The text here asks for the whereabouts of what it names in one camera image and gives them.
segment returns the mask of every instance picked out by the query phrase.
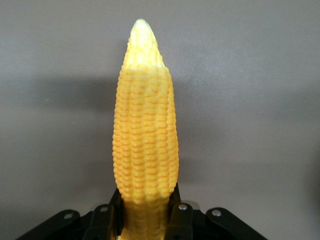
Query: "metallic surface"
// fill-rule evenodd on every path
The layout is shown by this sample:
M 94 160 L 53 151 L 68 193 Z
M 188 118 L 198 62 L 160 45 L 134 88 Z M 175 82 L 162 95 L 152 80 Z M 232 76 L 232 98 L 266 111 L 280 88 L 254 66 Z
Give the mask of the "metallic surface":
M 117 78 L 139 18 L 172 75 L 181 197 L 270 240 L 320 239 L 319 12 L 315 0 L 2 1 L 0 239 L 111 198 Z

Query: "gray wall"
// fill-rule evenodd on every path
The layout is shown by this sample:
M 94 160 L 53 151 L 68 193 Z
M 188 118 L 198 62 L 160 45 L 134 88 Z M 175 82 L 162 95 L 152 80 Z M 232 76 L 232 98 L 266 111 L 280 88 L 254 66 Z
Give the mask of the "gray wall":
M 320 2 L 0 3 L 0 239 L 114 189 L 113 110 L 131 27 L 170 69 L 180 193 L 270 240 L 320 239 Z

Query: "yellow corn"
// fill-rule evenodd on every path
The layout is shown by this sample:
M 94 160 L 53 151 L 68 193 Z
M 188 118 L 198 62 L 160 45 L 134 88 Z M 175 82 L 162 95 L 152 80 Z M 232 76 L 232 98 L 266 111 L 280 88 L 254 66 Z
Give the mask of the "yellow corn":
M 178 138 L 169 69 L 150 26 L 135 22 L 116 91 L 113 167 L 124 202 L 121 240 L 162 240 L 178 180 Z

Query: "ear of corn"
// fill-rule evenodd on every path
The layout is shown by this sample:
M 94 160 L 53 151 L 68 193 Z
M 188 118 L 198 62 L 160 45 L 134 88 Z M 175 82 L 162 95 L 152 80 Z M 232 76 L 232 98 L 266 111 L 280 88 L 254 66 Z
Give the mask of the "ear of corn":
M 116 91 L 113 167 L 124 202 L 121 240 L 161 240 L 178 180 L 171 75 L 146 21 L 134 24 Z

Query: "metal screw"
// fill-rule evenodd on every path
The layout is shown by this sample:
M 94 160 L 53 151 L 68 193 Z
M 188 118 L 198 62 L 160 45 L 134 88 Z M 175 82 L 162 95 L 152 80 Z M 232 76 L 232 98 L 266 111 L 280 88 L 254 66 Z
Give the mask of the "metal screw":
M 215 217 L 220 217 L 222 215 L 222 213 L 219 210 L 214 209 L 212 211 L 212 215 L 215 216 Z
M 70 218 L 72 218 L 73 217 L 73 214 L 72 213 L 68 213 L 68 214 L 66 214 L 66 215 L 64 215 L 64 219 L 70 219 Z
M 179 207 L 178 207 L 180 210 L 187 210 L 187 205 L 185 204 L 180 204 Z
M 106 212 L 108 210 L 107 206 L 103 206 L 102 208 L 100 208 L 100 212 Z

